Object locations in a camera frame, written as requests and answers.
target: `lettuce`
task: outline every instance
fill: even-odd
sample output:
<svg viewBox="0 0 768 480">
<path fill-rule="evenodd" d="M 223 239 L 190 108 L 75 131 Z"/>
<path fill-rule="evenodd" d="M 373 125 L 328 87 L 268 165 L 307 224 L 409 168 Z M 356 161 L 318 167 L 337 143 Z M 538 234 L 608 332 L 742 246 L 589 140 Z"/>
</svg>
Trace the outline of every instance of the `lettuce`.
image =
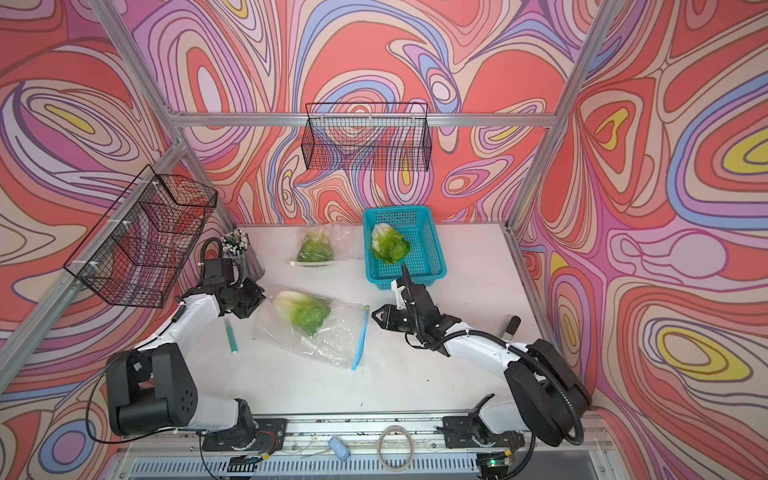
<svg viewBox="0 0 768 480">
<path fill-rule="evenodd" d="M 411 244 L 388 223 L 379 223 L 371 232 L 373 255 L 390 265 L 398 263 L 411 251 Z"/>
<path fill-rule="evenodd" d="M 273 299 L 277 313 L 308 336 L 314 335 L 323 326 L 323 321 L 331 313 L 330 304 L 331 300 L 291 290 L 284 290 Z"/>
<path fill-rule="evenodd" d="M 312 230 L 304 237 L 299 254 L 296 255 L 296 261 L 327 262 L 328 260 L 333 260 L 330 240 L 322 228 Z"/>
</svg>

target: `psychedelic wall pattern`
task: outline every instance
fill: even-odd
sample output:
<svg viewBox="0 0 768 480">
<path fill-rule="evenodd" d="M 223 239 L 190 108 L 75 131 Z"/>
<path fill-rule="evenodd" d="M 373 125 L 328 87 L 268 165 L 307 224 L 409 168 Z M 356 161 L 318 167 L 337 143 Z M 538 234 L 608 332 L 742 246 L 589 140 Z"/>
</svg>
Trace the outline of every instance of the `psychedelic wall pattern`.
<svg viewBox="0 0 768 480">
<path fill-rule="evenodd" d="M 4 2 L 0 45 L 1 345 L 169 141 L 87 2 Z M 94 374 L 169 307 L 78 295 L 0 396 L 0 478 L 96 478 L 114 449 L 84 434 Z M 105 437 L 103 392 L 95 407 L 93 430 Z"/>
<path fill-rule="evenodd" d="M 121 8 L 175 111 L 301 112 L 308 101 L 369 97 L 487 113 L 534 99 L 527 108 L 553 111 L 596 4 L 155 0 Z M 443 135 L 450 142 L 452 132 Z"/>
<path fill-rule="evenodd" d="M 768 476 L 768 5 L 627 2 L 515 235 L 633 478 Z"/>
<path fill-rule="evenodd" d="M 587 2 L 144 2 L 124 10 L 176 111 L 301 112 L 311 101 L 426 101 L 436 112 L 551 112 Z M 359 222 L 427 204 L 436 220 L 506 220 L 543 130 L 432 129 L 428 174 L 305 172 L 301 128 L 186 131 L 241 223 Z"/>
<path fill-rule="evenodd" d="M 294 127 L 188 127 L 187 139 L 237 223 L 362 222 L 365 209 L 424 204 L 437 221 L 501 221 L 544 129 L 460 127 L 429 172 L 307 170 Z"/>
</svg>

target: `wire mesh basket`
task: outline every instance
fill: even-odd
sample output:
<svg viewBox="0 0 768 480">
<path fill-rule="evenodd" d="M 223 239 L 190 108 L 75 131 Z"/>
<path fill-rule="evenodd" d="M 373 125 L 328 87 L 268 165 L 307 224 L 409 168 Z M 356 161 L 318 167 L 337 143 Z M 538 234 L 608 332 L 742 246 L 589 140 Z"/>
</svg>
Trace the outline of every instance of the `wire mesh basket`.
<svg viewBox="0 0 768 480">
<path fill-rule="evenodd" d="M 78 262 L 76 250 L 65 269 L 110 305 L 161 308 L 216 203 L 217 192 L 207 185 L 154 174 L 96 252 Z M 78 271 L 76 263 L 82 263 Z"/>
<path fill-rule="evenodd" d="M 422 102 L 306 104 L 306 169 L 428 171 L 428 111 Z"/>
</svg>

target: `white table surface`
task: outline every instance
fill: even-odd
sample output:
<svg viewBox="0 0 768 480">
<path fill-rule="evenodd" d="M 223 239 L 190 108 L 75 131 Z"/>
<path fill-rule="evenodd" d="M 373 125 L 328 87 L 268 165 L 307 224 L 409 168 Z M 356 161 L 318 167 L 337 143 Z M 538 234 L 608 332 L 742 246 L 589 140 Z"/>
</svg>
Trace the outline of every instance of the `white table surface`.
<svg viewBox="0 0 768 480">
<path fill-rule="evenodd" d="M 354 227 L 361 260 L 323 268 L 287 263 L 296 255 L 298 229 L 244 228 L 266 267 L 266 275 L 258 281 L 262 287 L 291 286 L 367 304 L 371 311 L 394 303 L 391 291 L 378 290 L 366 279 L 362 227 Z M 440 312 L 496 335 L 517 315 L 522 323 L 514 341 L 533 343 L 540 338 L 500 226 L 438 225 L 437 231 L 448 275 L 435 281 L 429 293 Z M 491 392 L 511 398 L 504 379 L 461 359 L 412 349 L 401 333 L 381 330 L 373 319 L 368 322 L 362 361 L 352 372 L 253 339 L 255 316 L 229 315 L 238 354 L 230 353 L 222 319 L 200 336 L 187 356 L 200 393 L 245 399 L 254 415 L 435 412 L 471 409 Z"/>
</svg>

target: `blue object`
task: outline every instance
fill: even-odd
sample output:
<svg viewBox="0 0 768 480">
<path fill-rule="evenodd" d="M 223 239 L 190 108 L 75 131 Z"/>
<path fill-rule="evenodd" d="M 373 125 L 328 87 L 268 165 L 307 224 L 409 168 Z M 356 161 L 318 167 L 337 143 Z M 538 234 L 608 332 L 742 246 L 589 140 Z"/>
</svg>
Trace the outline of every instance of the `blue object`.
<svg viewBox="0 0 768 480">
<path fill-rule="evenodd" d="M 388 265 L 373 255 L 371 232 L 378 223 L 388 223 L 411 243 L 411 251 L 402 259 L 408 266 L 413 283 L 432 285 L 448 272 L 440 249 L 432 211 L 423 205 L 380 207 L 366 210 L 362 231 L 366 243 L 366 275 L 379 290 L 389 290 L 392 281 L 402 276 L 400 264 Z"/>
<path fill-rule="evenodd" d="M 357 370 L 357 366 L 360 364 L 362 358 L 362 350 L 366 346 L 366 328 L 368 327 L 368 316 L 370 314 L 371 307 L 366 305 L 366 318 L 362 319 L 362 331 L 360 332 L 360 339 L 357 341 L 357 350 L 355 351 L 355 359 L 352 362 L 351 370 L 354 372 Z"/>
<path fill-rule="evenodd" d="M 341 440 L 339 440 L 337 437 L 333 436 L 328 441 L 328 446 L 333 450 L 333 453 L 336 454 L 336 457 L 339 458 L 342 462 L 346 462 L 346 460 L 349 458 L 349 449 L 341 443 Z"/>
</svg>

